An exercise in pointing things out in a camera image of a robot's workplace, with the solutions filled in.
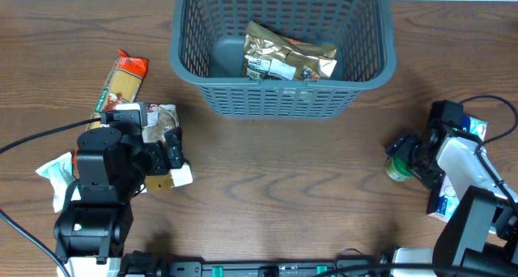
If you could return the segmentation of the green lid glass jar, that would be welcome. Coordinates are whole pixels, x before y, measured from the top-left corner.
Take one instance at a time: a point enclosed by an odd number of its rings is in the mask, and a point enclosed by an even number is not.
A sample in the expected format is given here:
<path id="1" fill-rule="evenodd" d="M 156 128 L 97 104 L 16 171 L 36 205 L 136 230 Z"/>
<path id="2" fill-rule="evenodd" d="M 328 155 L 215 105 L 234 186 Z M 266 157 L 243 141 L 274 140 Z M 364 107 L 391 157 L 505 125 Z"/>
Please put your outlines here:
<path id="1" fill-rule="evenodd" d="M 385 162 L 385 172 L 394 181 L 404 182 L 413 175 L 408 170 L 408 165 L 399 157 L 389 157 Z"/>

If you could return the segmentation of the gold foil coffee bag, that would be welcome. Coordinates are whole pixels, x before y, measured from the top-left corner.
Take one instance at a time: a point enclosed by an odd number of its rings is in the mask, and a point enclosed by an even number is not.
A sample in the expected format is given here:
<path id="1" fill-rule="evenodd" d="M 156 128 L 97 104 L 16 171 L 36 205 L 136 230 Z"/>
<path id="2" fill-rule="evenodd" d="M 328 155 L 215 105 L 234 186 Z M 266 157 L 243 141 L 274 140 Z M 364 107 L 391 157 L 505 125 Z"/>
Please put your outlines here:
<path id="1" fill-rule="evenodd" d="M 241 74 L 250 79 L 328 79 L 338 61 L 335 45 L 314 45 L 280 36 L 260 24 L 246 27 Z"/>

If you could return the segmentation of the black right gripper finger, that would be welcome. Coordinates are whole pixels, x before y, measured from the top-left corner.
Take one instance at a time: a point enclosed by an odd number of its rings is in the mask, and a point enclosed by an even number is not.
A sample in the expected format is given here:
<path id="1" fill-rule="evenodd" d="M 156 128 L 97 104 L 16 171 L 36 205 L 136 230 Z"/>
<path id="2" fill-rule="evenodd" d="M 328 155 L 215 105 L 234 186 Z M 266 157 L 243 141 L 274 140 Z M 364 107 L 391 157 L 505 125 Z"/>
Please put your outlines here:
<path id="1" fill-rule="evenodd" d="M 394 139 L 385 149 L 388 157 L 397 157 L 401 160 L 412 160 L 414 150 L 421 143 L 421 139 L 413 133 L 405 132 Z"/>
<path id="2" fill-rule="evenodd" d="M 435 186 L 435 172 L 433 170 L 419 166 L 411 166 L 408 170 L 426 188 Z"/>

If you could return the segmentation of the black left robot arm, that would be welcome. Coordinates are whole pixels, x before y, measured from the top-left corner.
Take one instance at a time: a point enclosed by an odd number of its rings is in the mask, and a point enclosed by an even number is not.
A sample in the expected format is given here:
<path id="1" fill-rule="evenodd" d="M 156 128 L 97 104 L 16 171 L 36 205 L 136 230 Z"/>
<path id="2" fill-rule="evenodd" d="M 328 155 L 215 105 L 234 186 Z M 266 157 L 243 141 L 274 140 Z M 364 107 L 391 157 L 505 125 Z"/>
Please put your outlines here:
<path id="1" fill-rule="evenodd" d="M 185 162 L 181 128 L 164 137 L 163 142 L 145 143 L 138 128 L 128 124 L 81 134 L 76 155 L 80 199 L 63 206 L 54 226 L 60 261 L 95 257 L 105 264 L 123 254 L 133 223 L 130 201 L 145 178 L 164 175 Z"/>

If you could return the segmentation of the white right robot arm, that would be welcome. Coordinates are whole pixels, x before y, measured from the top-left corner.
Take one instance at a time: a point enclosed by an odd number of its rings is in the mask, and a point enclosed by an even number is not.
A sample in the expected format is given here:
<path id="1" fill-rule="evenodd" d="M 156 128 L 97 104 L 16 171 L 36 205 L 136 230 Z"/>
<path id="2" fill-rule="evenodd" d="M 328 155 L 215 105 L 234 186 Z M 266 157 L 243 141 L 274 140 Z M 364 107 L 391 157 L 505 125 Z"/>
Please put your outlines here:
<path id="1" fill-rule="evenodd" d="M 403 134 L 386 150 L 389 176 L 428 189 L 449 180 L 459 204 L 435 246 L 396 249 L 391 276 L 515 276 L 517 194 L 486 157 L 482 140 L 457 124 Z"/>

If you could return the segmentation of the blue tissue pack box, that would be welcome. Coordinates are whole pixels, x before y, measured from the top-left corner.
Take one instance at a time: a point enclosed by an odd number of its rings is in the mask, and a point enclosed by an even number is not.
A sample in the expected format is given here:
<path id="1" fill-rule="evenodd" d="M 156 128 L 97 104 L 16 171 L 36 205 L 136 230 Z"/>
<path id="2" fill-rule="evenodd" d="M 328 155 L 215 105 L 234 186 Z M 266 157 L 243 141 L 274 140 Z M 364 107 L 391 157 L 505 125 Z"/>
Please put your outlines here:
<path id="1" fill-rule="evenodd" d="M 464 115 L 461 120 L 463 131 L 477 135 L 481 140 L 486 136 L 487 123 L 475 117 Z M 459 199 L 447 176 L 441 187 L 431 192 L 427 207 L 427 215 L 447 223 L 455 212 Z"/>

